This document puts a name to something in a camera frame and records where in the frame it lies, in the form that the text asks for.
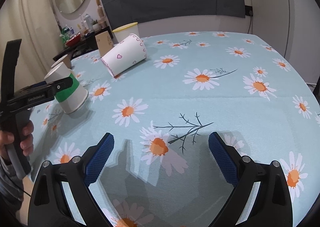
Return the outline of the person's left hand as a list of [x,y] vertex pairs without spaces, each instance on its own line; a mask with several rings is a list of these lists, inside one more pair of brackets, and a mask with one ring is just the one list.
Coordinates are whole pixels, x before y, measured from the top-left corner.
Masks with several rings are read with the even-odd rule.
[[[23,135],[26,137],[23,141],[20,142],[20,147],[23,151],[23,154],[27,157],[31,155],[34,150],[33,145],[33,133],[34,125],[30,120],[28,124],[22,129]],[[6,145],[12,144],[14,142],[14,135],[13,133],[1,131],[0,136],[0,148],[1,148],[1,157],[5,160],[9,159],[8,153],[5,149]]]

